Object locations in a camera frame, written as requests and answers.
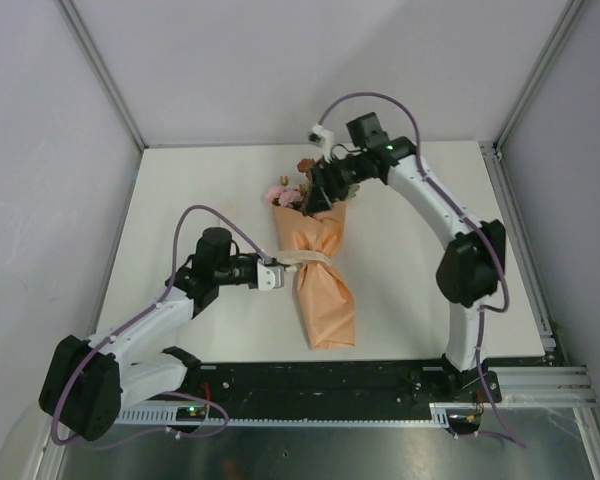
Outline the cream ribbon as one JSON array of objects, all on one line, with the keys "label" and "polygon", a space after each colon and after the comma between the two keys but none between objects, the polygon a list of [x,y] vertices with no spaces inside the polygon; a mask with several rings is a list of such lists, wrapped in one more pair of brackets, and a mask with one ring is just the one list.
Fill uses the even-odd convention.
[{"label": "cream ribbon", "polygon": [[317,251],[313,250],[283,250],[275,255],[276,260],[285,266],[286,270],[297,269],[300,265],[310,263],[319,263],[331,266],[331,259]]}]

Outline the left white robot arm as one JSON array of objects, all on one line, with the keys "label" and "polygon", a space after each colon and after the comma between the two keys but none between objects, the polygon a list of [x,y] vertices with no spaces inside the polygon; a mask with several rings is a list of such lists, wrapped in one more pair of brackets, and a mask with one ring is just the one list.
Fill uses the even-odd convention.
[{"label": "left white robot arm", "polygon": [[87,339],[65,337],[56,346],[38,399],[56,425],[87,441],[102,437],[120,412],[165,392],[187,400],[201,387],[198,359],[179,347],[151,362],[142,355],[168,332],[188,323],[223,286],[267,291],[279,285],[279,266],[256,253],[234,253],[229,230],[206,229],[196,249],[166,280],[162,296],[143,312]]}]

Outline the orange beige wrapping paper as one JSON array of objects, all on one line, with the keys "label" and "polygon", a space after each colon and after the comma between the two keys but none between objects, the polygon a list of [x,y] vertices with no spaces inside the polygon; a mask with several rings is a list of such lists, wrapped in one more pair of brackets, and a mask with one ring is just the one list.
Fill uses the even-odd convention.
[{"label": "orange beige wrapping paper", "polygon": [[[313,216],[275,206],[274,222],[279,250],[313,250],[332,259],[342,246],[347,202]],[[353,347],[356,344],[354,296],[333,264],[300,265],[296,274],[296,298],[313,349]]]}]

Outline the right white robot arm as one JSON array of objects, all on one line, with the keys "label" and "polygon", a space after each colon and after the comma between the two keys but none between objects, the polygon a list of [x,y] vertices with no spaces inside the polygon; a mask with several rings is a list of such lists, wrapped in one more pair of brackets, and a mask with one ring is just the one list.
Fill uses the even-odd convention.
[{"label": "right white robot arm", "polygon": [[313,215],[331,210],[350,188],[378,179],[400,194],[426,221],[444,254],[436,284],[450,304],[450,330],[442,357],[441,388],[453,401],[464,401],[484,377],[480,357],[486,300],[504,289],[506,230],[499,220],[472,218],[443,187],[410,139],[390,138],[375,113],[348,123],[355,147],[343,158],[333,155],[334,135],[316,124],[308,139],[322,160],[311,167],[303,210]]}]

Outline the pink fake flower stem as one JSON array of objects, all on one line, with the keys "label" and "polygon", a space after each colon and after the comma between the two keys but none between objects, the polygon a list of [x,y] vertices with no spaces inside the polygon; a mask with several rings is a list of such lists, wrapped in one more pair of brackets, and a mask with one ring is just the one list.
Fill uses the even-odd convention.
[{"label": "pink fake flower stem", "polygon": [[299,210],[305,190],[304,184],[293,184],[288,176],[280,176],[278,182],[267,190],[264,199],[274,206]]}]

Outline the white fake flower stem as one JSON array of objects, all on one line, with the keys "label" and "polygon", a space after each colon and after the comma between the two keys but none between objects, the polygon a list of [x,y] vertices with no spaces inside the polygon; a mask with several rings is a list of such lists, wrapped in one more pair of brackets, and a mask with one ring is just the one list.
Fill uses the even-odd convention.
[{"label": "white fake flower stem", "polygon": [[352,184],[352,185],[347,186],[343,191],[342,200],[343,201],[352,200],[353,198],[356,197],[359,190],[360,190],[359,184]]}]

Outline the brown orange fake flower stem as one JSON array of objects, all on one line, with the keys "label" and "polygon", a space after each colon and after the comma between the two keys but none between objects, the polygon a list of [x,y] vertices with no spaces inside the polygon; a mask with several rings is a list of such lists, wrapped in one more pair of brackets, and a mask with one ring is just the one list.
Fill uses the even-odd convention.
[{"label": "brown orange fake flower stem", "polygon": [[316,161],[312,158],[303,158],[297,164],[297,170],[304,177],[304,183],[300,186],[301,192],[301,211],[304,215],[314,215],[317,213],[317,204],[320,189],[314,184],[313,167]]}]

